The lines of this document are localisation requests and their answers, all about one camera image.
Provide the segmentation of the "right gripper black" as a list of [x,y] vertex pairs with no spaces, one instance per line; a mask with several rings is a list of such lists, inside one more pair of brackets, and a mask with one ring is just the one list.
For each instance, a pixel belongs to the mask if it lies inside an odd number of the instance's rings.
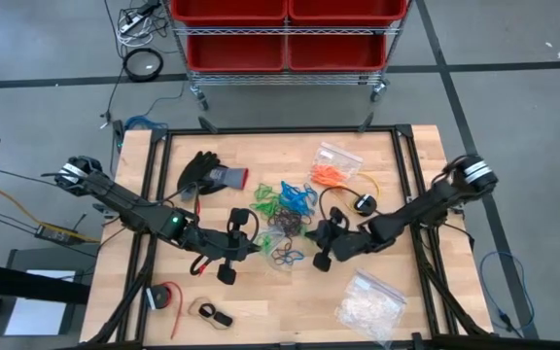
[[325,248],[330,244],[332,252],[339,262],[346,262],[353,257],[363,254],[369,249],[372,239],[368,234],[342,234],[341,227],[331,221],[320,221],[315,229],[304,234],[306,238],[313,241],[319,248]]

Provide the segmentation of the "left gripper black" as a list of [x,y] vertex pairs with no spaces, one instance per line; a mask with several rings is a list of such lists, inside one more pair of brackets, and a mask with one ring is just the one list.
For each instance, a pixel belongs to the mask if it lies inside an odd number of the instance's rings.
[[196,250],[212,261],[228,259],[242,262],[250,254],[263,253],[263,247],[253,243],[247,235],[239,230],[228,233],[217,230],[201,230],[196,239]]

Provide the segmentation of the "clear zip bag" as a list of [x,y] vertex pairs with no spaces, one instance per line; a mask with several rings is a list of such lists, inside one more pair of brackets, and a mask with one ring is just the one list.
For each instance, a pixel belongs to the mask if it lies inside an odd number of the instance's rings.
[[[297,247],[294,246],[294,239],[290,236],[287,236],[280,228],[277,228],[277,227],[268,227],[267,229],[259,232],[257,238],[255,239],[256,244],[261,245],[262,233],[265,232],[265,231],[280,231],[284,234],[284,239],[279,243],[279,245],[273,251],[275,251],[276,249],[291,249],[291,250],[300,251],[300,249],[298,249]],[[298,262],[295,262],[293,266],[276,265],[273,262],[273,259],[271,257],[271,253],[273,251],[265,252],[264,250],[262,250],[262,257],[270,265],[270,267],[275,269],[275,270],[289,272],[293,269],[295,264],[298,263]]]
[[356,156],[333,144],[322,142],[315,152],[309,171],[309,178],[311,175],[311,168],[315,164],[332,165],[347,176],[347,180],[343,185],[345,186],[352,177],[357,175],[363,163],[364,159],[362,157]]

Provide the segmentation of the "stack of clear zip bags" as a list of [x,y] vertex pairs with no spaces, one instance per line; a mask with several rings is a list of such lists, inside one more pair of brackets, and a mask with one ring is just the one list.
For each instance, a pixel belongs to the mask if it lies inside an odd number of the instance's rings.
[[406,297],[402,292],[365,270],[356,269],[334,314],[343,326],[390,349],[405,308]]

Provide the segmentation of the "blue rubber bands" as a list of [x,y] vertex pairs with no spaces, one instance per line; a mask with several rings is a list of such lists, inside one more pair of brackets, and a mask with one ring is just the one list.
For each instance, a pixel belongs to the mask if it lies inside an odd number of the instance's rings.
[[298,212],[302,216],[311,216],[315,213],[314,207],[318,202],[319,196],[309,184],[304,184],[301,189],[282,181],[281,188],[279,202],[282,206],[291,211]]

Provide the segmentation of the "black bundle with green edge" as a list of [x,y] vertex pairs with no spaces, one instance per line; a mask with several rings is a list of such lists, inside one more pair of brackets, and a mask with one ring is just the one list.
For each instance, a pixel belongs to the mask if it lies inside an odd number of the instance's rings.
[[206,195],[225,188],[240,190],[241,169],[222,165],[216,153],[199,151],[182,171],[177,193],[183,198]]

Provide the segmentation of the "small black box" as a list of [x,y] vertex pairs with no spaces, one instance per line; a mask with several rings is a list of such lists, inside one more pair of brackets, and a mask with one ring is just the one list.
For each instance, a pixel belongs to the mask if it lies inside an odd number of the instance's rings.
[[120,153],[122,151],[123,139],[125,134],[123,122],[121,120],[112,121],[112,130],[113,130],[113,144],[115,146],[115,149],[118,151],[118,153]]

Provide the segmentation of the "black round magnifier lamp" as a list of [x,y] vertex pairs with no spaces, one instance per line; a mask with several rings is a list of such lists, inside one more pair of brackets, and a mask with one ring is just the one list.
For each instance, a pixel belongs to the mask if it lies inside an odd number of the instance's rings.
[[138,48],[127,53],[122,68],[128,79],[134,83],[155,80],[164,67],[162,55],[150,48]]

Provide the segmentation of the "grey cart with white sheet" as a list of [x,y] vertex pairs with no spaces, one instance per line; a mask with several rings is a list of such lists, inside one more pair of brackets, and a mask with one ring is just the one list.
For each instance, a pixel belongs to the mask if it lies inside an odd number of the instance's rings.
[[[89,283],[94,250],[64,248],[13,250],[6,267],[67,282]],[[0,350],[49,350],[78,343],[86,308],[78,304],[3,297]]]

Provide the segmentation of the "black beam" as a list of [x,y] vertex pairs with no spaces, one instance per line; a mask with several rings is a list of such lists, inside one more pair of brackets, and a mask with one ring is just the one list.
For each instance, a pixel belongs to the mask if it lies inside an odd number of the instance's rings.
[[81,280],[90,273],[76,274],[73,281],[0,267],[0,296],[30,298],[72,304],[87,304],[90,285]]

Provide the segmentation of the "white power strip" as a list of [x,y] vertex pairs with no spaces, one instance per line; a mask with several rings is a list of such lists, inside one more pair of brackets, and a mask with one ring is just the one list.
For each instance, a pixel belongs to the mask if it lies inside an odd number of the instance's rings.
[[124,14],[119,20],[119,33],[125,34],[134,28],[136,25],[144,21],[144,17],[140,15],[131,16]]

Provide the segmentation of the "black aluminium table frame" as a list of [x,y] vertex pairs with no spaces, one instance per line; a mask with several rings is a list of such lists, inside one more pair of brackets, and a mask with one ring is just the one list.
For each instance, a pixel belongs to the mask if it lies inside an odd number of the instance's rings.
[[[112,168],[119,184],[135,193],[171,194],[185,164],[198,151],[214,151],[223,163],[250,171],[244,191],[221,191],[202,201],[203,223],[223,228],[229,211],[247,205],[260,183],[303,180],[322,142],[361,156],[382,189],[381,205],[392,210],[404,195],[397,158],[418,160],[425,177],[433,177],[445,163],[438,129],[433,125],[377,125],[365,133],[353,126],[297,128],[228,128],[211,134],[183,129],[169,142],[153,141],[148,130],[129,131],[122,153]],[[344,289],[356,268],[362,268],[405,293],[407,307],[394,341],[409,342],[413,333],[430,336],[429,322],[437,320],[446,331],[445,312],[439,297],[427,310],[415,260],[415,243],[402,236],[391,248],[336,263],[320,272],[310,262],[300,262],[291,273],[272,269],[259,256],[236,265],[237,278],[228,286],[218,281],[215,267],[201,277],[189,273],[193,254],[165,243],[157,246],[153,278],[179,285],[184,300],[147,315],[143,343],[147,350],[199,349],[204,346],[234,350],[306,350],[368,348],[368,341],[334,316]],[[226,328],[198,315],[203,302],[233,319]]]

